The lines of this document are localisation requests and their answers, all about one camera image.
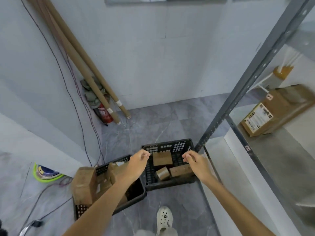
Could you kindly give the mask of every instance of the human hand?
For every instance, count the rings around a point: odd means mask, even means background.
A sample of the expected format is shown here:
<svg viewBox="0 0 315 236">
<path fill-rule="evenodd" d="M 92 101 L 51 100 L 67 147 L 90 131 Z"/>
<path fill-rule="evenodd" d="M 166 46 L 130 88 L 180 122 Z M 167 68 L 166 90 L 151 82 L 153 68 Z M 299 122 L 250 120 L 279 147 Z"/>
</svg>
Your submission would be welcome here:
<svg viewBox="0 0 315 236">
<path fill-rule="evenodd" d="M 125 170 L 125 176 L 134 182 L 146 168 L 147 161 L 151 154 L 141 149 L 129 159 L 128 166 Z"/>
<path fill-rule="evenodd" d="M 183 161 L 188 162 L 195 175 L 205 184 L 206 180 L 214 179 L 209 167 L 207 158 L 199 155 L 195 151 L 187 151 L 183 155 Z"/>
</svg>

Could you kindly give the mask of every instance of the red fire extinguisher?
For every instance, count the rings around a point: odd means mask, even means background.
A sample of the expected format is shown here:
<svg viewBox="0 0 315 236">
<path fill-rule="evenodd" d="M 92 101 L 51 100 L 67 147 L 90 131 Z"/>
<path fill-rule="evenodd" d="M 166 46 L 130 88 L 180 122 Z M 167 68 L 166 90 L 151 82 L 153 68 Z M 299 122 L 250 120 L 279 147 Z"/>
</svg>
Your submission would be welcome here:
<svg viewBox="0 0 315 236">
<path fill-rule="evenodd" d="M 104 123 L 111 123 L 114 120 L 102 103 L 98 106 L 98 110 Z"/>
</svg>

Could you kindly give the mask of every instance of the crate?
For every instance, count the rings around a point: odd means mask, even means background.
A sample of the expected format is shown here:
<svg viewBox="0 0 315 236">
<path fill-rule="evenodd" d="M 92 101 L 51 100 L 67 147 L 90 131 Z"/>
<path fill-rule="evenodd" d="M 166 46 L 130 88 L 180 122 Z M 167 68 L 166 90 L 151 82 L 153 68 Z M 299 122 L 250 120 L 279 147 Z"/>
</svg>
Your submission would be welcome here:
<svg viewBox="0 0 315 236">
<path fill-rule="evenodd" d="M 154 143 L 143 145 L 142 148 L 151 153 L 154 152 L 165 152 L 170 151 L 172 154 L 173 167 L 178 167 L 180 165 L 187 164 L 183 162 L 183 158 L 181 157 L 186 151 L 195 150 L 194 145 L 191 139 L 183 139 L 178 141 L 164 142 L 164 143 Z M 156 171 L 160 170 L 165 166 L 155 167 L 153 165 L 153 158 L 150 157 L 147 162 L 147 166 L 145 169 L 146 183 L 145 188 L 146 191 L 151 191 L 155 189 L 182 185 L 186 183 L 194 183 L 197 180 L 196 176 L 191 177 L 171 177 L 170 180 L 167 181 L 159 181 L 156 176 Z"/>
<path fill-rule="evenodd" d="M 115 159 L 111 162 L 117 162 L 117 161 L 129 161 L 131 155 L 127 155 L 118 159 Z M 99 176 L 101 174 L 105 174 L 108 168 L 109 162 L 101 165 L 96 168 L 96 176 Z M 126 196 L 128 199 L 128 202 L 122 204 L 121 206 L 117 207 L 116 210 L 114 211 L 114 214 L 117 214 L 118 212 L 128 208 L 129 206 L 134 205 L 135 203 L 143 200 L 147 196 L 147 192 L 145 190 L 144 184 L 142 183 L 141 179 L 138 178 L 127 190 Z M 73 201 L 73 206 L 74 206 L 74 218 L 77 220 L 80 218 L 80 216 L 88 210 L 88 206 L 85 205 L 75 205 Z"/>
</svg>

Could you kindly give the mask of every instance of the human arm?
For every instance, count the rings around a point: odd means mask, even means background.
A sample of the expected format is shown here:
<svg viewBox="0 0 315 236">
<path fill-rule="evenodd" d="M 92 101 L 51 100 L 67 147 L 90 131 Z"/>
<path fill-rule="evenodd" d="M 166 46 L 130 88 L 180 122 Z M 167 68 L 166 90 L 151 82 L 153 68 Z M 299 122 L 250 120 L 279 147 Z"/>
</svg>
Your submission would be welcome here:
<svg viewBox="0 0 315 236">
<path fill-rule="evenodd" d="M 271 236 L 274 235 L 261 221 L 259 221 L 241 202 L 238 201 L 218 180 L 212 175 L 207 158 L 194 151 L 183 154 L 184 162 L 190 164 L 195 175 L 216 196 L 223 208 L 234 221 L 243 236 Z"/>
<path fill-rule="evenodd" d="M 115 184 L 74 222 L 63 236 L 101 236 L 121 198 L 144 171 L 149 155 L 149 152 L 142 149 L 130 157 L 126 170 L 119 175 Z"/>
</svg>

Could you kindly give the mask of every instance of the foot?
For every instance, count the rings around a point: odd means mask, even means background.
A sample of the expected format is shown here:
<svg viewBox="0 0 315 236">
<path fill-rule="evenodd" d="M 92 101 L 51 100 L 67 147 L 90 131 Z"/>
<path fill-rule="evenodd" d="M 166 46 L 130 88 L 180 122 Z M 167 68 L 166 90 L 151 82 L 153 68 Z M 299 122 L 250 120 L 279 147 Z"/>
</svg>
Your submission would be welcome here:
<svg viewBox="0 0 315 236">
<path fill-rule="evenodd" d="M 173 214 L 171 210 L 166 206 L 162 206 L 158 210 L 158 213 L 157 213 L 157 227 L 158 227 L 157 236 L 160 235 L 161 231 L 164 231 L 167 228 L 171 228 L 172 225 L 173 225 Z"/>
</svg>

